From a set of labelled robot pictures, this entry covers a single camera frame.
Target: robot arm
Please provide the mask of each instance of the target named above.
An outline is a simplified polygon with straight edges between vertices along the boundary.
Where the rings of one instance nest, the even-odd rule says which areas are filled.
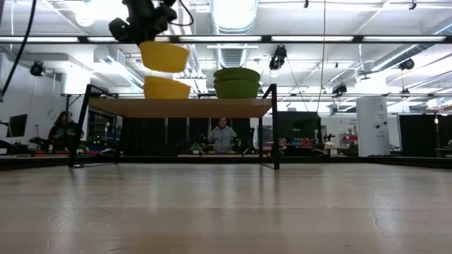
[[[151,0],[123,0],[129,10],[127,22],[115,18],[109,24],[113,37],[121,43],[136,43],[153,41],[155,36],[168,29],[168,23],[177,18],[176,11],[171,6],[176,0],[160,1],[154,7]]]

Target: black curtain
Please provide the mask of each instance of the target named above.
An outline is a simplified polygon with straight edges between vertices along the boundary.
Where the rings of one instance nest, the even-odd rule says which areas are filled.
[[[168,119],[167,122],[167,151],[169,155],[181,153],[179,146],[186,140],[186,118]]]
[[[209,119],[189,119],[189,138],[195,138],[197,135],[208,136]]]
[[[166,155],[165,119],[124,118],[120,141],[126,156]]]
[[[434,157],[436,126],[433,115],[399,116],[402,156]]]
[[[452,116],[438,116],[439,147],[448,146],[452,140]]]
[[[237,137],[242,140],[242,147],[248,147],[249,119],[231,119],[230,127],[235,131]]]

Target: green bowl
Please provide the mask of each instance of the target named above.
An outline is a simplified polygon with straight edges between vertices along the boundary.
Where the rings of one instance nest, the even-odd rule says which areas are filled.
[[[214,88],[218,99],[256,99],[260,86],[248,80],[228,80],[216,83]]]
[[[224,68],[219,71],[216,71],[213,74],[215,78],[224,78],[225,76],[228,75],[239,75],[242,78],[238,79],[246,80],[250,80],[250,78],[253,78],[253,80],[259,81],[261,79],[261,74],[248,68]]]
[[[254,75],[248,75],[248,74],[245,75],[244,73],[234,73],[234,74],[230,74],[230,75],[220,75],[213,82],[221,83],[223,81],[229,81],[229,80],[247,80],[247,81],[251,81],[251,82],[259,82],[260,79],[261,79],[260,76],[259,76],[259,78],[256,78],[256,76],[254,76]]]

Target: man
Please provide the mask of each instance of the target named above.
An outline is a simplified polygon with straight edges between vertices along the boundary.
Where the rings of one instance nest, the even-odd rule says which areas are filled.
[[[210,133],[209,142],[213,143],[213,150],[216,152],[229,152],[231,150],[231,138],[237,137],[237,134],[226,126],[226,118],[221,118],[218,126]]]

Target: yellow bowl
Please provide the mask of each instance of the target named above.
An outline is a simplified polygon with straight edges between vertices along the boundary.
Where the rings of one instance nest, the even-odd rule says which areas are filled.
[[[166,42],[142,42],[140,51],[144,66],[166,73],[184,71],[190,55],[187,49]]]
[[[144,97],[146,99],[188,99],[190,86],[179,81],[146,76],[144,83]]]

